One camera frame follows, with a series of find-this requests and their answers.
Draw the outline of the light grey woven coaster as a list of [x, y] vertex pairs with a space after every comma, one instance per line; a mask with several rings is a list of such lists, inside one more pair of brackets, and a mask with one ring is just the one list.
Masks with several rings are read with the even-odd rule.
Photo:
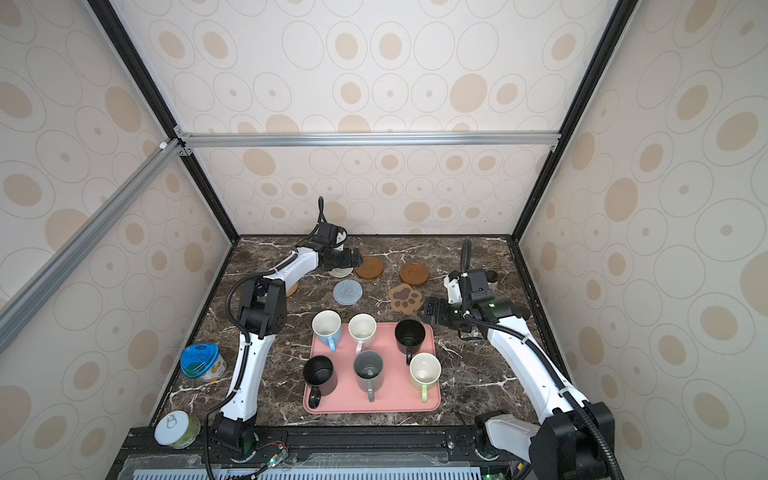
[[329, 271], [329, 274], [335, 278], [344, 278], [350, 275], [354, 271], [353, 267], [348, 268], [334, 268]]

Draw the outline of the blue grey round coaster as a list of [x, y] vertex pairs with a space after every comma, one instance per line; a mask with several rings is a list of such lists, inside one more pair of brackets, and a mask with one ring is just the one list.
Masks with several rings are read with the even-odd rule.
[[356, 280], [340, 281], [333, 289], [334, 300], [343, 306], [356, 304], [362, 298], [362, 295], [362, 285]]

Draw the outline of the brown wooden coaster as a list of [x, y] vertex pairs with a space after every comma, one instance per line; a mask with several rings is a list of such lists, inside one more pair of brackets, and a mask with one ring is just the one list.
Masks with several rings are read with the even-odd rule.
[[399, 276], [404, 283], [416, 287], [429, 280], [430, 271], [423, 263], [410, 262], [402, 266]]
[[372, 280], [379, 277], [384, 271], [384, 262], [377, 256], [364, 256], [363, 263], [354, 269], [357, 277], [364, 280]]

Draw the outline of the brown paw shaped coaster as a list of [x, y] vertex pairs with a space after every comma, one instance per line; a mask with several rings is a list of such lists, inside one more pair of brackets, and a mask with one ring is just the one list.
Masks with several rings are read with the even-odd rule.
[[413, 286], [400, 284], [388, 292], [391, 309], [406, 316], [414, 316], [420, 309], [423, 296]]

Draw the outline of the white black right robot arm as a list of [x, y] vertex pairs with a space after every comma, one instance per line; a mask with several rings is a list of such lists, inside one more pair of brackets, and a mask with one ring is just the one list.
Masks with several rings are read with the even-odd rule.
[[444, 278], [446, 297], [426, 298], [418, 316], [464, 338], [488, 341], [516, 373], [538, 418], [532, 424], [501, 410], [476, 416], [477, 456], [518, 458], [518, 479], [529, 473], [539, 479], [622, 478], [612, 412], [588, 400], [557, 368], [528, 328], [527, 309], [496, 297], [488, 271], [472, 267], [471, 250], [465, 240], [459, 268]]

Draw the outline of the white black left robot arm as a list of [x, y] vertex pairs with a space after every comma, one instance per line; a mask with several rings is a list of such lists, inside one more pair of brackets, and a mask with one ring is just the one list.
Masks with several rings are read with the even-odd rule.
[[362, 265], [357, 248], [344, 245], [346, 229], [330, 223], [318, 200], [317, 223], [294, 250], [270, 269], [240, 279], [225, 300], [225, 313], [239, 332], [238, 356], [224, 400], [204, 416], [205, 433], [240, 454], [256, 442], [258, 389], [269, 350], [288, 319], [287, 291], [316, 269], [331, 271]]

